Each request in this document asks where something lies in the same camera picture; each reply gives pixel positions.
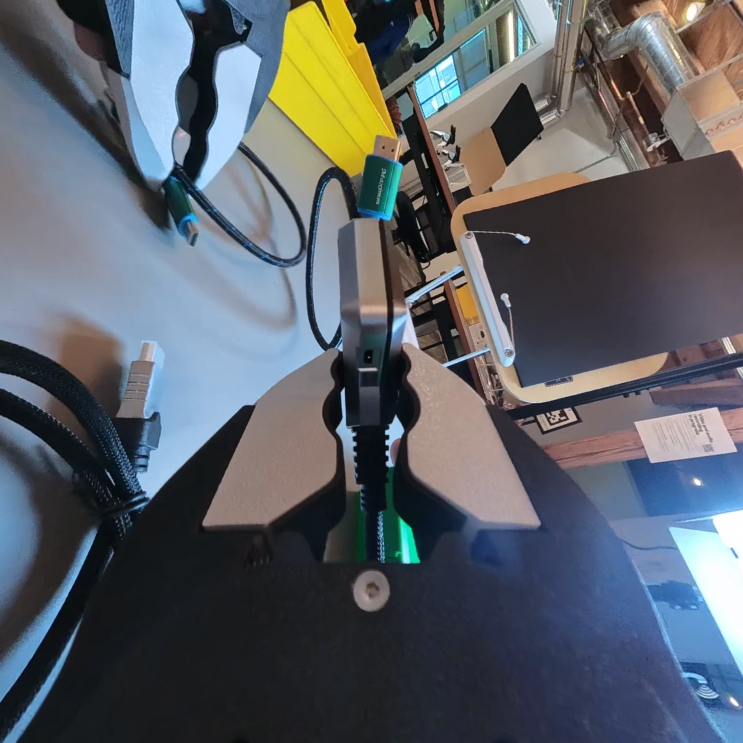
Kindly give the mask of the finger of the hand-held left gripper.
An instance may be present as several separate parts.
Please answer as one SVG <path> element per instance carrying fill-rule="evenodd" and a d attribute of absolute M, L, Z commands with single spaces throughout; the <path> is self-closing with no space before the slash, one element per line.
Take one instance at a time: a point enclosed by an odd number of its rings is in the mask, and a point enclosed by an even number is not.
<path fill-rule="evenodd" d="M 175 35 L 175 130 L 189 136 L 181 166 L 205 188 L 245 134 L 262 58 L 247 35 Z"/>
<path fill-rule="evenodd" d="M 116 42 L 120 71 L 108 85 L 130 155 L 143 181 L 159 190 L 171 174 L 179 125 L 178 88 L 190 67 L 194 33 L 183 10 L 133 10 Z"/>

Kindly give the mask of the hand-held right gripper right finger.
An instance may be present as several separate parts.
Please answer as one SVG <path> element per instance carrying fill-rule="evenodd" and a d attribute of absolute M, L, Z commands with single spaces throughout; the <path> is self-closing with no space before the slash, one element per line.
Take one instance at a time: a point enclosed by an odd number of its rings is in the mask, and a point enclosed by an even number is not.
<path fill-rule="evenodd" d="M 482 398 L 405 342 L 397 419 L 395 510 L 414 530 L 541 526 Z"/>

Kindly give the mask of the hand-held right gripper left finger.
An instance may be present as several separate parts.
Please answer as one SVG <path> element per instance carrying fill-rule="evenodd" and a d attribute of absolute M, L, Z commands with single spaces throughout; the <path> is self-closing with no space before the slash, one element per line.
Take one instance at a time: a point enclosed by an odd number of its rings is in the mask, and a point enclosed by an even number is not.
<path fill-rule="evenodd" d="M 204 516 L 207 531 L 278 531 L 297 519 L 330 531 L 346 512 L 341 354 L 329 350 L 256 402 Z"/>

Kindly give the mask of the yellow plastic bin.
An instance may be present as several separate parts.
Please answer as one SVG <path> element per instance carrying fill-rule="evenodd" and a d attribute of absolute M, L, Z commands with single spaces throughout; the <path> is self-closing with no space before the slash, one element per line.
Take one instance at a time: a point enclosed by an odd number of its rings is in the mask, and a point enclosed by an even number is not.
<path fill-rule="evenodd" d="M 292 2 L 270 100 L 337 166 L 363 171 L 395 130 L 344 1 Z"/>

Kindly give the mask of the braided HDMI cable green plugs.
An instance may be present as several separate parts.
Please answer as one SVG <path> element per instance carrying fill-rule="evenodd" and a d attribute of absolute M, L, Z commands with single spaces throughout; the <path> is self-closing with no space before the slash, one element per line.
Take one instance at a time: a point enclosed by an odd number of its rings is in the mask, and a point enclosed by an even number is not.
<path fill-rule="evenodd" d="M 192 201 L 195 201 L 218 228 L 233 239 L 238 246 L 262 262 L 283 268 L 295 267 L 305 262 L 306 311 L 312 334 L 323 351 L 332 348 L 338 349 L 342 340 L 341 328 L 337 328 L 331 340 L 326 340 L 317 324 L 313 300 L 314 251 L 323 195 L 329 183 L 337 181 L 341 186 L 350 218 L 365 217 L 389 221 L 394 213 L 403 168 L 402 163 L 399 162 L 399 144 L 399 141 L 395 139 L 377 137 L 375 152 L 366 156 L 363 173 L 361 174 L 361 187 L 358 192 L 351 181 L 351 177 L 339 166 L 332 166 L 323 172 L 317 181 L 313 195 L 308 229 L 305 229 L 304 221 L 291 196 L 274 176 L 274 173 L 246 144 L 239 144 L 238 152 L 265 176 L 269 184 L 283 199 L 295 222 L 300 237 L 300 248 L 298 253 L 291 258 L 273 255 L 249 239 L 216 208 L 186 174 L 182 166 L 174 165 L 172 172 L 163 182 L 162 191 L 175 227 L 179 235 L 189 245 L 194 245 L 200 235 L 199 219 L 192 208 Z"/>

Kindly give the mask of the framed marker sign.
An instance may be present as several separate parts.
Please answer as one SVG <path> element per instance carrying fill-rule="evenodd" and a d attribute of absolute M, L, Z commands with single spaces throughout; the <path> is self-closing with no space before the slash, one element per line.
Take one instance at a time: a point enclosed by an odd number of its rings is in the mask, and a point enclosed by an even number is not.
<path fill-rule="evenodd" d="M 534 416 L 534 421 L 542 435 L 557 432 L 580 424 L 581 416 L 574 407 L 567 407 Z"/>

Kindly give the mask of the green plastic bin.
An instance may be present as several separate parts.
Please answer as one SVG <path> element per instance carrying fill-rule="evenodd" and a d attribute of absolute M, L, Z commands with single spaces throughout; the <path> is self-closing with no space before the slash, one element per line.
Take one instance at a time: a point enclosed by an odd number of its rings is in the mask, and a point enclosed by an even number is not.
<path fill-rule="evenodd" d="M 397 514 L 393 499 L 394 468 L 387 467 L 385 494 L 387 509 L 383 512 L 385 562 L 417 564 L 420 562 L 413 531 Z M 354 526 L 352 562 L 366 562 L 365 515 L 360 509 L 360 494 L 352 493 L 349 501 Z"/>

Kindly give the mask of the black tripod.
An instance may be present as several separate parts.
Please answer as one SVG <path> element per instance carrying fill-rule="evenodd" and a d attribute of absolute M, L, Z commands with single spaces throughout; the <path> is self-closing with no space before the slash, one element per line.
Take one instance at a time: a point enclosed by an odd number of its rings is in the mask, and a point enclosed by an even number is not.
<path fill-rule="evenodd" d="M 637 380 L 610 385 L 605 388 L 595 389 L 581 394 L 569 395 L 567 397 L 543 403 L 527 404 L 525 406 L 507 410 L 506 414 L 508 414 L 512 419 L 518 421 L 558 409 L 578 407 L 598 401 L 608 400 L 614 397 L 629 397 L 631 394 L 639 394 L 640 392 L 655 387 L 686 383 L 697 377 L 709 376 L 718 372 L 727 372 L 741 367 L 742 353 L 738 352 L 724 357 L 708 359 L 688 366 L 671 368 Z"/>

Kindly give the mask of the wooden desk with black legs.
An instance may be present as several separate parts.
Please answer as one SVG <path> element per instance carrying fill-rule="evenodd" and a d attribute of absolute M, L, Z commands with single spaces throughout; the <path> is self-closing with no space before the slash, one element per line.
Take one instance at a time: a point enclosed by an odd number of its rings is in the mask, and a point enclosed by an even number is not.
<path fill-rule="evenodd" d="M 419 181 L 419 184 L 413 182 L 407 186 L 406 192 L 414 204 L 427 250 L 426 260 L 430 261 L 456 251 L 451 219 L 457 205 L 413 84 L 406 87 L 406 93 L 411 100 L 413 114 L 403 121 L 402 126 Z"/>

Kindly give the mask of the black office chair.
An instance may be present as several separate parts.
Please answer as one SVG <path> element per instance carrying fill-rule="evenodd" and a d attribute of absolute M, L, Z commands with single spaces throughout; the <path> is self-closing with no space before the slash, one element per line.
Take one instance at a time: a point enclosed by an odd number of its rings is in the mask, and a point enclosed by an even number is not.
<path fill-rule="evenodd" d="M 432 252 L 423 237 L 413 202 L 404 191 L 397 193 L 395 209 L 396 240 L 401 241 L 406 249 L 410 249 L 421 264 L 429 263 Z"/>

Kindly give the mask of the white notice paper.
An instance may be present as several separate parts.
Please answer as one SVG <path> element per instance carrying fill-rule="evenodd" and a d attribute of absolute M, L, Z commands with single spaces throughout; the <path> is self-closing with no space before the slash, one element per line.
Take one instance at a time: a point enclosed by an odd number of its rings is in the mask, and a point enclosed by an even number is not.
<path fill-rule="evenodd" d="M 737 451 L 718 408 L 695 410 L 634 423 L 650 463 L 727 455 Z"/>

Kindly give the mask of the small black wooden panel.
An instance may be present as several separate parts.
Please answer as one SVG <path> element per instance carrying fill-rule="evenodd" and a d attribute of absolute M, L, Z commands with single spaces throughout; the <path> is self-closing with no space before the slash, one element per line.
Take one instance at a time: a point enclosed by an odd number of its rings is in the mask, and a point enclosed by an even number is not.
<path fill-rule="evenodd" d="M 520 83 L 495 121 L 461 150 L 460 162 L 469 175 L 471 194 L 487 192 L 543 131 L 531 93 Z"/>

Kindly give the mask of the black board with wooden rim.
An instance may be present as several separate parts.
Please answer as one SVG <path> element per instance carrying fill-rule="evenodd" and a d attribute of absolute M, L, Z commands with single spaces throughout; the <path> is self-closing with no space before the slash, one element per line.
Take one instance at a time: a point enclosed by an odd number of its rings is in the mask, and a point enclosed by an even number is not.
<path fill-rule="evenodd" d="M 551 402 L 741 334 L 741 200 L 728 150 L 460 204 L 452 237 L 508 394 Z"/>

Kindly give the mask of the silver air duct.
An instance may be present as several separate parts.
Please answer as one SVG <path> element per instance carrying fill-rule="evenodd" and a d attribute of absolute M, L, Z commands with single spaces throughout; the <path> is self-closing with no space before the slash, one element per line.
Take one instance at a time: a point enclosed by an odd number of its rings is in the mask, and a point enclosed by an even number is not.
<path fill-rule="evenodd" d="M 617 60 L 637 51 L 669 98 L 698 76 L 692 56 L 660 12 L 642 15 L 611 31 L 601 48 L 605 60 Z"/>

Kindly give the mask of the metal air handler box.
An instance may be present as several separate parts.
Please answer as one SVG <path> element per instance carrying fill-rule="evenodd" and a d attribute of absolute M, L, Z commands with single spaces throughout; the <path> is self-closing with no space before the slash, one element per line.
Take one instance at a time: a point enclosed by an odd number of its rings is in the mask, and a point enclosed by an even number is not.
<path fill-rule="evenodd" d="M 742 101 L 723 72 L 685 82 L 661 120 L 683 160 L 729 151 L 742 163 Z"/>

